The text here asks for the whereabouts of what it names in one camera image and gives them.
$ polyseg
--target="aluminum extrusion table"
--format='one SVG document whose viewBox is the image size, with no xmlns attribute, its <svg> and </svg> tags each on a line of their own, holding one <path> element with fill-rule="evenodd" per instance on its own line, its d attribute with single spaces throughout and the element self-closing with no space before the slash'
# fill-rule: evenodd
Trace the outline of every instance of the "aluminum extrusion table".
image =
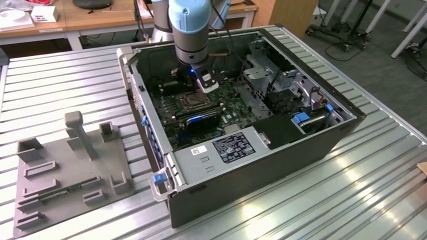
<svg viewBox="0 0 427 240">
<path fill-rule="evenodd" d="M 368 114 L 323 160 L 194 222 L 173 229 L 146 181 L 151 167 L 121 79 L 117 48 L 17 58 L 0 90 L 0 239 L 13 239 L 18 140 L 66 137 L 63 113 L 86 129 L 121 126 L 137 194 L 25 239 L 425 239 L 426 137 L 283 28 L 266 27 Z"/>
</svg>

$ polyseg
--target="blue plastic clip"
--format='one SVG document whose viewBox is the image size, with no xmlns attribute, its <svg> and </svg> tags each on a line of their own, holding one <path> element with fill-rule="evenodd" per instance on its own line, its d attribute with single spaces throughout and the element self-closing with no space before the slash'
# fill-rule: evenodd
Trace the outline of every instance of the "blue plastic clip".
<svg viewBox="0 0 427 240">
<path fill-rule="evenodd" d="M 147 116 L 143 116 L 143 117 L 142 117 L 142 122 L 141 122 L 141 123 L 142 123 L 143 126 L 149 126 Z"/>
<path fill-rule="evenodd" d="M 309 119 L 310 119 L 310 116 L 305 112 L 298 113 L 294 116 L 294 121 L 295 121 L 297 124 L 301 124 L 302 122 L 307 121 Z"/>
<path fill-rule="evenodd" d="M 166 173 L 161 173 L 153 176 L 153 181 L 154 184 L 162 184 L 169 180 L 167 174 Z"/>
<path fill-rule="evenodd" d="M 333 112 L 334 106 L 333 106 L 331 104 L 327 104 L 327 105 L 326 105 L 326 109 L 329 110 L 329 112 Z"/>
</svg>

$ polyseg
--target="white table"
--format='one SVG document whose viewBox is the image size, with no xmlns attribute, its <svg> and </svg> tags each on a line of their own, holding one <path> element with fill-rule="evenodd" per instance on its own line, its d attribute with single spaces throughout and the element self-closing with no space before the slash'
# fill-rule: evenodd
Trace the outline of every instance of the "white table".
<svg viewBox="0 0 427 240">
<path fill-rule="evenodd" d="M 338 6 L 339 6 L 341 1 L 342 1 L 342 0 L 334 0 L 334 2 L 333 2 L 333 6 L 331 6 L 331 8 L 330 8 L 330 10 L 329 10 L 329 12 L 327 12 L 326 18 L 325 18 L 325 23 L 326 23 L 326 25 L 329 25 L 329 23 L 330 23 L 330 21 L 331 21 L 331 18 L 333 18 L 333 16 L 334 16 L 334 13 L 335 13 L 335 11 L 337 11 L 337 8 L 338 8 Z M 380 23 L 380 20 L 381 20 L 384 14 L 385 14 L 385 12 L 386 12 L 386 9 L 388 9 L 388 7 L 389 7 L 389 5 L 390 5 L 390 2 L 392 2 L 392 0 L 385 0 L 385 3 L 382 4 L 382 6 L 381 6 L 381 8 L 380 8 L 380 10 L 378 10 L 378 13 L 377 13 L 377 15 L 376 15 L 376 17 L 374 17 L 374 19 L 373 19 L 373 21 L 372 21 L 368 29 L 366 29 L 366 32 L 368 32 L 368 33 L 372 33 L 373 29 L 376 28 L 377 24 Z M 355 9 L 357 3 L 358 3 L 358 0 L 351 0 L 351 3 L 350 3 L 350 5 L 349 5 L 349 8 L 347 8 L 347 10 L 346 10 L 346 12 L 345 12 L 345 14 L 343 14 L 343 16 L 342 16 L 342 18 L 341 18 L 341 20 L 339 20 L 341 23 L 346 23 L 346 22 L 347 22 L 347 19 L 349 19 L 349 17 L 350 17 L 350 14 L 353 13 L 353 11 L 354 11 L 354 9 Z"/>
<path fill-rule="evenodd" d="M 394 59 L 400 56 L 400 54 L 402 53 L 404 49 L 409 46 L 413 38 L 420 33 L 422 27 L 427 23 L 427 11 L 426 11 L 426 9 L 427 9 L 427 0 L 422 0 L 422 1 L 425 2 L 425 4 L 421 7 L 420 11 L 417 12 L 412 22 L 409 23 L 409 25 L 404 29 L 404 32 L 406 32 L 406 33 L 409 32 L 409 30 L 413 28 L 413 26 L 414 26 L 417 21 L 418 21 L 418 24 L 416 25 L 413 31 L 409 33 L 409 35 L 406 36 L 404 42 L 401 43 L 401 45 L 396 49 L 394 53 L 392 54 L 392 57 Z"/>
</svg>

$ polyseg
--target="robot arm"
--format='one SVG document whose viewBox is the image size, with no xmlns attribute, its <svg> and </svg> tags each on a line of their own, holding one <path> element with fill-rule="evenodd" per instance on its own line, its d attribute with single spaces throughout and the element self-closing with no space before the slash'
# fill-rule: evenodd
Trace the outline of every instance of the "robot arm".
<svg viewBox="0 0 427 240">
<path fill-rule="evenodd" d="M 185 65 L 191 66 L 205 93 L 219 87 L 218 75 L 209 65 L 209 34 L 210 26 L 215 29 L 225 26 L 213 4 L 226 19 L 231 0 L 170 0 L 169 2 L 177 56 Z"/>
</svg>

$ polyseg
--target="green circuit board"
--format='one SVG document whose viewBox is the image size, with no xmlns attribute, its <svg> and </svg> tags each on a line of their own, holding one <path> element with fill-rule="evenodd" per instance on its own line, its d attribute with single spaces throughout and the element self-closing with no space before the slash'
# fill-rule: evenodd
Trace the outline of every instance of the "green circuit board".
<svg viewBox="0 0 427 240">
<path fill-rule="evenodd" d="M 229 83 L 222 84 L 209 94 L 185 92 L 178 95 L 151 97 L 151 99 L 175 151 L 226 135 L 229 132 L 225 128 L 229 126 L 234 125 L 234 129 L 243 129 L 257 121 L 241 95 Z M 181 134 L 189 118 L 218 112 L 222 116 L 217 128 L 199 134 L 186 136 Z"/>
</svg>

